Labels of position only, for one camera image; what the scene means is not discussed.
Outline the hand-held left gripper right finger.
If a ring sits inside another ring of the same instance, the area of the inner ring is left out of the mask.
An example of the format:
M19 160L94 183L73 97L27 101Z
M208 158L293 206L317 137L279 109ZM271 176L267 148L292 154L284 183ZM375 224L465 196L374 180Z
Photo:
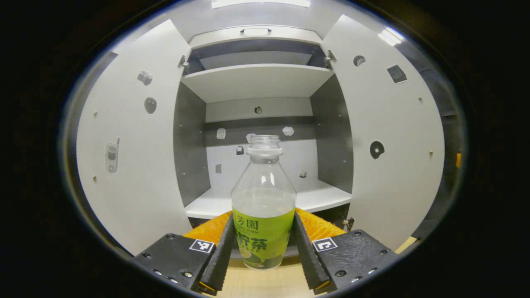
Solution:
M295 211L293 237L308 288L315 294L353 292L399 259L364 230L342 231L300 209Z

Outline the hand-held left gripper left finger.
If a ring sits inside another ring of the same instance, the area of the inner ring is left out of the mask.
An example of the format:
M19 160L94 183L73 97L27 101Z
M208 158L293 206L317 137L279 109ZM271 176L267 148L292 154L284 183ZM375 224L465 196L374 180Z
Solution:
M236 231L230 211L186 235L167 233L134 257L134 265L178 290L215 296L222 290Z

